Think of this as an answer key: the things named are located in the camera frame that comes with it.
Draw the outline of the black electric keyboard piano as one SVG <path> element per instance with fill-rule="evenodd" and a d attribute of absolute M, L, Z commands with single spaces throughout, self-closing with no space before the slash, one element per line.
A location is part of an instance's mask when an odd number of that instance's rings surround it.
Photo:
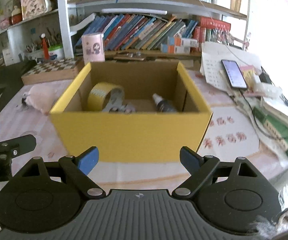
<path fill-rule="evenodd" d="M 30 60 L 0 68 L 0 112 L 24 86 L 22 76 L 36 65 Z"/>

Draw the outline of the wooden chess board box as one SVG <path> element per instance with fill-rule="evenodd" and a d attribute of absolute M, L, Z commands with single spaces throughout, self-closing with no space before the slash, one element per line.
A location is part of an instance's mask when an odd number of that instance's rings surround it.
<path fill-rule="evenodd" d="M 22 81 L 24 85 L 34 85 L 36 83 L 71 80 L 77 76 L 83 67 L 84 61 L 81 58 L 41 63 L 22 75 Z"/>

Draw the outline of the yellow tape roll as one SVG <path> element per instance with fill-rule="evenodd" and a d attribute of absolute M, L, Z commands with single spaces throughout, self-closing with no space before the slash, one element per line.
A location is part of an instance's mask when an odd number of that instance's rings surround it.
<path fill-rule="evenodd" d="M 88 110 L 94 112 L 101 112 L 103 109 L 103 102 L 105 97 L 109 94 L 109 92 L 114 88 L 124 88 L 120 85 L 115 85 L 107 82 L 99 82 L 97 83 L 90 91 L 88 96 Z"/>

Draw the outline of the pink cylindrical box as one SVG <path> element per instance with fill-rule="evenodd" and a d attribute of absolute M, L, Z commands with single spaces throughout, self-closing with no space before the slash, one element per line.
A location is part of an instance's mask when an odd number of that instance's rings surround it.
<path fill-rule="evenodd" d="M 84 64 L 104 62 L 104 34 L 94 33 L 82 36 L 82 50 Z"/>

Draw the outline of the green book stack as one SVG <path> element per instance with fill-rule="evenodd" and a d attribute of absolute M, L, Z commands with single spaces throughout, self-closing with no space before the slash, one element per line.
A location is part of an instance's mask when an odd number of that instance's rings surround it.
<path fill-rule="evenodd" d="M 264 132 L 281 147 L 288 157 L 288 127 L 258 107 L 253 107 L 252 115 L 264 127 Z"/>

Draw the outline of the small dark dropper bottle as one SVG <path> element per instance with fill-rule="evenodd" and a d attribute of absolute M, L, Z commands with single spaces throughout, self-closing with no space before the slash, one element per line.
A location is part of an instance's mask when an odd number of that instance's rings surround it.
<path fill-rule="evenodd" d="M 167 112 L 176 113 L 177 112 L 176 108 L 169 101 L 164 99 L 162 96 L 159 96 L 158 94 L 154 93 L 152 95 L 152 98 L 159 112 L 164 112 L 164 113 L 167 113 Z"/>

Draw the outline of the red tassel ornament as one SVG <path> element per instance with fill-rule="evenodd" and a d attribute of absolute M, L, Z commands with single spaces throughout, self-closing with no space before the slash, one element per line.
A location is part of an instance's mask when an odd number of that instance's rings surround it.
<path fill-rule="evenodd" d="M 46 60 L 49 60 L 50 56 L 49 56 L 49 52 L 48 52 L 48 44 L 47 44 L 47 39 L 46 39 L 45 33 L 41 34 L 41 39 L 42 39 L 42 49 L 43 49 L 44 57 Z"/>

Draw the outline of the white green-lid jar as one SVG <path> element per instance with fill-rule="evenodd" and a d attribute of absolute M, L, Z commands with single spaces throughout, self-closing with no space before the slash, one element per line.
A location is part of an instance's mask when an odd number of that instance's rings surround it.
<path fill-rule="evenodd" d="M 48 52 L 51 61 L 59 61 L 65 58 L 62 44 L 50 46 Z"/>

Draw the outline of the grey toy car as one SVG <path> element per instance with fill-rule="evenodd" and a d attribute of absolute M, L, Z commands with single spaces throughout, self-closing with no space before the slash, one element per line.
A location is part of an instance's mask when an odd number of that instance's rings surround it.
<path fill-rule="evenodd" d="M 114 88 L 105 97 L 102 111 L 130 114 L 135 113 L 136 108 L 131 103 L 124 103 L 124 90 L 122 88 Z"/>

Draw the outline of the smartphone with lit screen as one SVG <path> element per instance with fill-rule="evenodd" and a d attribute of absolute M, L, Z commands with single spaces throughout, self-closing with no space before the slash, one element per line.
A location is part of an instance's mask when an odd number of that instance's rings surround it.
<path fill-rule="evenodd" d="M 221 60 L 221 63 L 226 72 L 229 84 L 233 89 L 246 90 L 247 83 L 243 77 L 243 74 L 235 61 L 232 60 Z"/>

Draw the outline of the pink plush toy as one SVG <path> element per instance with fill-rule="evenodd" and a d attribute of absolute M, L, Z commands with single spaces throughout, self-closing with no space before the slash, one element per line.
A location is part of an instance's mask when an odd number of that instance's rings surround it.
<path fill-rule="evenodd" d="M 48 115 L 57 99 L 57 90 L 49 85 L 33 85 L 22 95 L 22 105 L 32 107 L 43 115 Z"/>

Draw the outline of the yellow cardboard box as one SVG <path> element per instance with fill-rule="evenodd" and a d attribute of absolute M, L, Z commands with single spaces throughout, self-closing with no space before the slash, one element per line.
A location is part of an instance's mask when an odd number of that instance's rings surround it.
<path fill-rule="evenodd" d="M 124 88 L 124 103 L 135 113 L 88 110 L 88 96 L 99 82 Z M 159 112 L 152 95 L 169 101 L 176 113 Z M 183 146 L 197 150 L 212 110 L 179 61 L 92 62 L 83 67 L 50 111 L 66 150 L 79 155 L 98 148 L 100 161 L 170 163 Z"/>

